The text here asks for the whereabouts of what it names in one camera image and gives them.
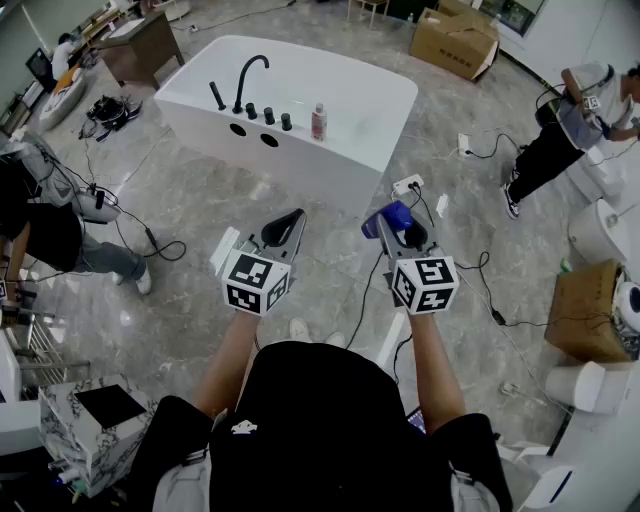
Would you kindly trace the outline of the large open cardboard box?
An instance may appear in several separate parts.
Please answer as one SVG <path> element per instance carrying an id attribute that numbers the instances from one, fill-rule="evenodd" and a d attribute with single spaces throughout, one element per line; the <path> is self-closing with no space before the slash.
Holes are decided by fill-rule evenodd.
<path id="1" fill-rule="evenodd" d="M 493 65 L 500 38 L 492 19 L 459 0 L 439 0 L 425 8 L 409 55 L 477 83 Z"/>

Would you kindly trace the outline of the small cardboard box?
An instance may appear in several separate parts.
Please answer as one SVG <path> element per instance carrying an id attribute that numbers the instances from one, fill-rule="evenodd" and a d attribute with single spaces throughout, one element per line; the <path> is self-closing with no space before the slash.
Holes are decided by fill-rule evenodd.
<path id="1" fill-rule="evenodd" d="M 615 332 L 612 307 L 623 266 L 608 260 L 560 274 L 544 333 L 545 340 L 580 362 L 629 362 Z"/>

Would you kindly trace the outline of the white countertop basin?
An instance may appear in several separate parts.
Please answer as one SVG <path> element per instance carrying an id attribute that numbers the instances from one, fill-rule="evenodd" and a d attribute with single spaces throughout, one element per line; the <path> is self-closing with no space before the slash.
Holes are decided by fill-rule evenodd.
<path id="1" fill-rule="evenodd" d="M 117 28 L 115 31 L 113 31 L 108 36 L 108 38 L 111 39 L 111 38 L 118 38 L 118 37 L 125 36 L 126 34 L 131 32 L 132 30 L 134 30 L 136 27 L 138 27 L 143 22 L 144 22 L 143 18 L 129 20 L 126 23 L 124 23 L 123 25 L 121 25 L 119 28 Z"/>

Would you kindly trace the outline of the black monitor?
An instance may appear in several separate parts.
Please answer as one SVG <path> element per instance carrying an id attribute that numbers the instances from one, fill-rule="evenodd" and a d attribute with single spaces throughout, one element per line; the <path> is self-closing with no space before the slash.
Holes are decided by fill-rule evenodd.
<path id="1" fill-rule="evenodd" d="M 26 66 L 47 92 L 55 88 L 57 81 L 53 77 L 52 64 L 42 49 L 38 48 L 29 57 Z"/>

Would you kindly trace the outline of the marble pattern cabinet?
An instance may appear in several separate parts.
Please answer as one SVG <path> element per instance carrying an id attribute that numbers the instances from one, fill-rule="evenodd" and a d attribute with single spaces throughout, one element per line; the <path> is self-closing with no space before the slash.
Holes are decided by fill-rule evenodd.
<path id="1" fill-rule="evenodd" d="M 104 429 L 75 397 L 75 393 L 120 385 L 146 412 L 120 425 Z M 45 449 L 63 460 L 64 482 L 79 481 L 93 498 L 129 472 L 148 429 L 157 402 L 123 374 L 41 386 L 39 433 Z"/>

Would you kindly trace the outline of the white bathtub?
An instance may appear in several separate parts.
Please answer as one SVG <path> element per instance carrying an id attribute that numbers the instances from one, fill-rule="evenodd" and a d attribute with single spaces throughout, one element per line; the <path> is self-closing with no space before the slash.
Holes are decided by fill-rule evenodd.
<path id="1" fill-rule="evenodd" d="M 232 112 L 240 72 L 255 55 Z M 226 109 L 209 88 L 214 81 Z M 190 149 L 247 169 L 290 192 L 362 217 L 390 162 L 417 96 L 410 79 L 368 63 L 276 40 L 226 35 L 215 39 L 156 93 L 164 120 Z M 252 102 L 258 117 L 250 120 Z M 317 103 L 327 112 L 324 141 L 311 135 Z M 275 123 L 263 110 L 271 107 Z M 289 113 L 292 129 L 283 131 Z"/>

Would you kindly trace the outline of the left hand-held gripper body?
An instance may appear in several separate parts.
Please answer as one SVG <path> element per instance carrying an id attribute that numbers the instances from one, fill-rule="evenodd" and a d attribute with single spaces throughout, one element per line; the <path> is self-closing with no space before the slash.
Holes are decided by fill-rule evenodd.
<path id="1" fill-rule="evenodd" d="M 260 251 L 253 241 L 240 245 L 240 231 L 226 229 L 210 258 L 227 306 L 265 316 L 289 291 L 293 266 Z"/>

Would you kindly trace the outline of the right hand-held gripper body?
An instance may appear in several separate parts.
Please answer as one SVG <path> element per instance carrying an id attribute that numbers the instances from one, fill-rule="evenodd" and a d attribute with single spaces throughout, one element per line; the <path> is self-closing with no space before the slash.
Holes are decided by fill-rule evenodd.
<path id="1" fill-rule="evenodd" d="M 454 260 L 434 244 L 424 254 L 392 255 L 385 274 L 396 307 L 404 307 L 410 315 L 447 311 L 459 288 Z"/>

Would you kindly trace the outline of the blue-lidded translucent bottle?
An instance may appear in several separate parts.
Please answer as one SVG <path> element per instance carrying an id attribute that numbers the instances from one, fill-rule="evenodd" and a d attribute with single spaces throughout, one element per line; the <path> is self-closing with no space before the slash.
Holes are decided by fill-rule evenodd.
<path id="1" fill-rule="evenodd" d="M 382 216 L 389 229 L 398 233 L 413 225 L 411 210 L 404 203 L 396 200 L 372 214 L 361 226 L 366 239 L 378 239 L 377 217 Z"/>

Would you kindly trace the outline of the black curved faucet spout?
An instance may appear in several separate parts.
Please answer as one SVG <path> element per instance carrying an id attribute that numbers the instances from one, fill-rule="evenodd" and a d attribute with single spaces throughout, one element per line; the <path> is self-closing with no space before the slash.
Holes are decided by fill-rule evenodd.
<path id="1" fill-rule="evenodd" d="M 269 69 L 270 68 L 269 59 L 265 55 L 255 55 L 255 56 L 251 57 L 244 64 L 244 66 L 243 66 L 243 68 L 242 68 L 242 70 L 240 72 L 238 86 L 237 86 L 236 98 L 235 98 L 235 102 L 234 102 L 233 109 L 232 109 L 232 112 L 234 114 L 240 114 L 240 113 L 243 112 L 242 96 L 243 96 L 243 91 L 244 91 L 246 75 L 247 75 L 248 70 L 251 67 L 251 65 L 253 63 L 257 62 L 257 61 L 261 61 L 264 64 L 264 68 L 265 69 Z"/>

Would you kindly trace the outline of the white toilet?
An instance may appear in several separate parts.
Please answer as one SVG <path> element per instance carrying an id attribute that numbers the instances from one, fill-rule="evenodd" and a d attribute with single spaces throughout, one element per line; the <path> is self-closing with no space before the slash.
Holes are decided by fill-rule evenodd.
<path id="1" fill-rule="evenodd" d="M 614 198 L 623 191 L 626 173 L 613 149 L 613 143 L 602 139 L 567 169 L 568 177 L 589 202 Z"/>
<path id="2" fill-rule="evenodd" d="M 497 444 L 514 512 L 542 510 L 557 502 L 574 467 L 549 455 L 550 447 L 519 441 Z"/>
<path id="3" fill-rule="evenodd" d="M 573 247 L 589 264 L 610 259 L 624 263 L 631 256 L 626 221 L 602 198 L 572 217 L 568 236 Z"/>

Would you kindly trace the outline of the brown wooden cabinet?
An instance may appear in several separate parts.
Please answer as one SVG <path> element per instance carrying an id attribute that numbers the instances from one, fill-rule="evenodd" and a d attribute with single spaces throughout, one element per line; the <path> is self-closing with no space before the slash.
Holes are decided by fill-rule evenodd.
<path id="1" fill-rule="evenodd" d="M 131 83 L 158 90 L 155 73 L 161 67 L 172 58 L 179 66 L 185 64 L 163 12 L 149 14 L 132 30 L 100 42 L 96 49 L 120 87 Z"/>

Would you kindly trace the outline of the black square plate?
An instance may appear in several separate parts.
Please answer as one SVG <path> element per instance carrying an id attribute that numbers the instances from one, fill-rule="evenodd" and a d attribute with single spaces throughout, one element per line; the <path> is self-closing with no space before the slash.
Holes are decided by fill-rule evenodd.
<path id="1" fill-rule="evenodd" d="M 75 397 L 104 429 L 120 425 L 146 412 L 118 384 L 78 392 Z"/>

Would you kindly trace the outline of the white cylindrical fixture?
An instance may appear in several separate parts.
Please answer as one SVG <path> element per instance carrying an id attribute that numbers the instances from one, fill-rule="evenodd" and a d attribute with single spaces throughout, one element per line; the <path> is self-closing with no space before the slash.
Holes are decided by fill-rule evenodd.
<path id="1" fill-rule="evenodd" d="M 628 372 L 614 366 L 587 362 L 581 366 L 556 366 L 544 384 L 553 400 L 587 413 L 615 415 L 624 395 Z"/>

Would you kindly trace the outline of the person's left forearm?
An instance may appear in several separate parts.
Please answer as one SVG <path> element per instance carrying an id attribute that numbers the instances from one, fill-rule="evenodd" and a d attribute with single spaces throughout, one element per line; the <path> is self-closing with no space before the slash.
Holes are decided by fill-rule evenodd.
<path id="1" fill-rule="evenodd" d="M 246 312 L 235 313 L 195 392 L 193 405 L 205 415 L 215 417 L 235 409 L 260 320 Z"/>

